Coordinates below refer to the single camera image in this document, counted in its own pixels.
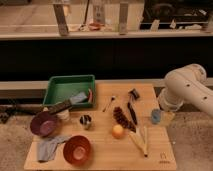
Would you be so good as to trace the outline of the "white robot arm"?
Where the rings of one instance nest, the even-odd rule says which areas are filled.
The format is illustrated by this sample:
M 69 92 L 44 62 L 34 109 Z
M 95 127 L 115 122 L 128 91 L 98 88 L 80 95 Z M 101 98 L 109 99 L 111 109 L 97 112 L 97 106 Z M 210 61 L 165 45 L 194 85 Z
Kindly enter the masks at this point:
M 164 77 L 165 87 L 158 96 L 164 111 L 178 111 L 185 101 L 213 117 L 213 90 L 204 85 L 206 70 L 199 64 L 174 69 Z

